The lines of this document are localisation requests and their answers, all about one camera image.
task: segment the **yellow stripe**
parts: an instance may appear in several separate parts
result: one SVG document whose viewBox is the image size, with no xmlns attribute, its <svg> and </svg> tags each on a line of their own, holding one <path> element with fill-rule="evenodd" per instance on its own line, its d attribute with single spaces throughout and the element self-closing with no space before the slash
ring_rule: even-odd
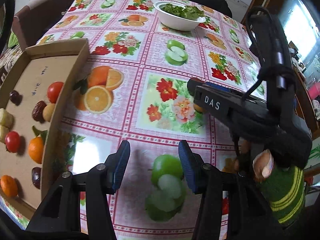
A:
<svg viewBox="0 0 320 240">
<path fill-rule="evenodd" d="M 300 189 L 300 183 L 301 183 L 301 179 L 302 179 L 302 171 L 299 172 L 299 180 L 298 180 L 298 183 L 295 187 L 295 191 L 294 193 L 291 195 L 290 198 L 288 198 L 285 202 L 283 203 L 280 203 L 278 205 L 274 205 L 273 203 L 270 204 L 271 206 L 271 210 L 272 211 L 279 211 L 279 210 L 282 210 L 284 208 L 286 208 L 287 206 L 289 206 L 292 201 L 296 198 L 297 196 L 297 193 L 299 192 L 299 189 Z"/>
<path fill-rule="evenodd" d="M 293 215 L 298 211 L 298 209 L 300 208 L 300 206 L 302 204 L 303 196 L 304 196 L 304 193 L 302 192 L 301 197 L 300 197 L 297 205 L 294 207 L 294 209 L 292 209 L 291 212 L 289 214 L 287 214 L 285 217 L 278 220 L 280 224 L 282 224 L 282 223 L 286 222 L 287 220 L 289 220 L 290 218 L 292 218 Z"/>
<path fill-rule="evenodd" d="M 294 167 L 294 178 L 293 178 L 293 184 L 292 184 L 292 187 L 291 187 L 290 191 L 282 199 L 280 199 L 278 201 L 270 202 L 271 206 L 277 207 L 279 205 L 282 205 L 284 202 L 288 201 L 288 199 L 290 199 L 290 197 L 292 196 L 292 193 L 297 188 L 298 174 L 299 173 L 300 173 L 300 169 L 298 169 L 297 167 Z"/>
</svg>

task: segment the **floral tablecloth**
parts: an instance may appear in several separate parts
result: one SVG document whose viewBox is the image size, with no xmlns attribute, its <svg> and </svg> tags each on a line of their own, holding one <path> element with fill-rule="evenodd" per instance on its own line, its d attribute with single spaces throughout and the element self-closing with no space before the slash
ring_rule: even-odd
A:
<svg viewBox="0 0 320 240">
<path fill-rule="evenodd" d="M 240 23 L 192 1 L 167 0 L 197 6 L 206 16 L 194 31 L 172 30 L 158 20 L 156 1 L 75 0 L 38 42 L 89 41 L 91 55 L 66 107 L 54 165 L 87 172 L 116 152 L 122 140 L 130 142 L 121 188 L 108 196 L 122 240 L 191 238 L 201 196 L 181 180 L 179 141 L 187 140 L 193 152 L 224 171 L 232 171 L 236 155 L 228 128 L 194 109 L 187 81 L 197 77 L 247 91 L 260 67 Z M 265 98 L 265 92 L 263 83 L 253 94 Z M 85 193 L 80 205 L 87 232 Z M 227 206 L 222 214 L 221 239 Z"/>
</svg>

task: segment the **bowl of lettuce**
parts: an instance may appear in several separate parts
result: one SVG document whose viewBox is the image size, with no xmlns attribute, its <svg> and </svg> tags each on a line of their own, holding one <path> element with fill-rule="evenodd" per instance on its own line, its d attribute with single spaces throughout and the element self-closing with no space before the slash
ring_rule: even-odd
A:
<svg viewBox="0 0 320 240">
<path fill-rule="evenodd" d="M 158 17 L 163 25 L 178 31 L 191 31 L 205 22 L 204 12 L 196 6 L 171 1 L 155 3 Z"/>
</svg>

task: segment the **brown armchair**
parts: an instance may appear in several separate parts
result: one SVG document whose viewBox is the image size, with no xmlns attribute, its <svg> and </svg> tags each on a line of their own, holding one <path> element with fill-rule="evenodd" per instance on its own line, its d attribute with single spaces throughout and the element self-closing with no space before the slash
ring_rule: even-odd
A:
<svg viewBox="0 0 320 240">
<path fill-rule="evenodd" d="M 17 35 L 21 50 L 36 42 L 58 20 L 74 0 L 32 0 L 13 18 L 12 30 Z"/>
</svg>

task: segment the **pink object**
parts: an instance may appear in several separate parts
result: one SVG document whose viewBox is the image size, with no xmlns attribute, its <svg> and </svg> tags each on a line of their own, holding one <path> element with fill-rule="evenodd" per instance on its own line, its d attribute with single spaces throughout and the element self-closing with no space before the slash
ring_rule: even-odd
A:
<svg viewBox="0 0 320 240">
<path fill-rule="evenodd" d="M 309 96 L 311 100 L 315 99 L 320 95 L 320 83 L 316 82 L 311 88 L 308 90 Z"/>
</svg>

